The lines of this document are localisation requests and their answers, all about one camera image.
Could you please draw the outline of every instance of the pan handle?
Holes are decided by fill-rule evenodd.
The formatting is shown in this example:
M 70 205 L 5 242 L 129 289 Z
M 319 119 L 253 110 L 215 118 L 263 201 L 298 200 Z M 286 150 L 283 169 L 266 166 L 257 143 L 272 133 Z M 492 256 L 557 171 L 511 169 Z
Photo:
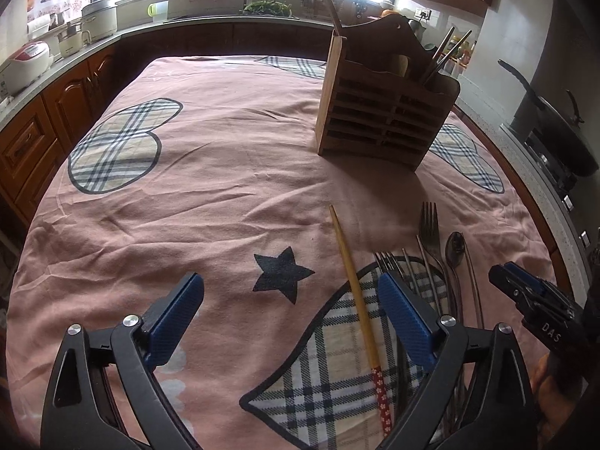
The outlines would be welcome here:
M 573 96 L 573 93 L 571 93 L 570 90 L 566 90 L 566 94 L 569 95 L 569 98 L 571 98 L 571 103 L 573 103 L 573 112 L 575 113 L 575 119 L 573 120 L 573 125 L 577 126 L 580 123 L 585 123 L 585 121 L 582 120 L 581 116 L 579 115 L 579 106 L 577 106 L 577 101 L 575 101 L 575 96 Z
M 506 69 L 509 73 L 511 73 L 515 78 L 519 80 L 519 82 L 525 88 L 527 92 L 527 96 L 533 102 L 535 106 L 537 106 L 541 111 L 546 109 L 546 106 L 540 100 L 538 94 L 533 90 L 529 82 L 525 79 L 525 76 L 518 72 L 514 67 L 512 67 L 509 63 L 504 62 L 502 59 L 498 59 L 498 64 Z

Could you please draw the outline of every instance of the paper towel roll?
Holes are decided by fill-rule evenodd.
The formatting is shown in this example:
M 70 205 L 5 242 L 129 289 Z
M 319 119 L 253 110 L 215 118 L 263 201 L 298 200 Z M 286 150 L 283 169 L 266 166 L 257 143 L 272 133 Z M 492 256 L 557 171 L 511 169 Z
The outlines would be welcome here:
M 42 15 L 38 18 L 33 19 L 31 22 L 27 24 L 27 37 L 29 40 L 37 39 L 40 35 L 48 32 L 48 28 L 50 28 L 50 15 Z

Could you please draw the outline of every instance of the rice cooker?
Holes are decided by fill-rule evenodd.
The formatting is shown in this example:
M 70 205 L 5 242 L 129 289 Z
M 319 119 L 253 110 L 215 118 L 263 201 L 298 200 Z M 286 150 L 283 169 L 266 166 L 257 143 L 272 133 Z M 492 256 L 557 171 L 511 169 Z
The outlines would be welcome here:
M 111 0 L 98 0 L 83 7 L 81 29 L 97 42 L 116 33 L 116 5 Z
M 27 88 L 52 64 L 43 40 L 29 42 L 0 65 L 0 101 Z

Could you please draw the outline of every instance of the blue gripper pad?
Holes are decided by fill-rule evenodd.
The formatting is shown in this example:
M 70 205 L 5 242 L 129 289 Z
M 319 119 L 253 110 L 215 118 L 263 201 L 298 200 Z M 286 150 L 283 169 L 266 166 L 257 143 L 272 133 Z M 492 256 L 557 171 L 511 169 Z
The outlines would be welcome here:
M 433 335 L 388 273 L 379 278 L 377 293 L 381 307 L 394 325 L 410 360 L 429 372 L 436 364 Z
M 519 279 L 521 279 L 521 281 L 523 281 L 525 284 L 527 284 L 531 289 L 533 289 L 540 296 L 543 296 L 544 293 L 546 292 L 546 288 L 544 287 L 544 284 L 542 284 L 542 282 L 538 278 L 531 275 L 520 265 L 517 265 L 514 262 L 507 262 L 506 264 L 504 264 L 504 267 L 509 272 L 513 273 L 515 276 L 517 276 Z
M 188 273 L 168 296 L 157 299 L 143 314 L 146 333 L 144 364 L 150 371 L 169 362 L 204 299 L 204 282 L 196 273 Z

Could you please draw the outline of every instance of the wall outlet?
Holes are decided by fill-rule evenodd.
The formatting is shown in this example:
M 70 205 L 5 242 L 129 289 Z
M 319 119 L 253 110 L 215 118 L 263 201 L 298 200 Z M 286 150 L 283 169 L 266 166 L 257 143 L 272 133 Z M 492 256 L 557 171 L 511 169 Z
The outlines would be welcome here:
M 431 10 L 428 8 L 417 8 L 415 10 L 415 18 L 422 18 L 423 20 L 429 20 L 431 18 Z

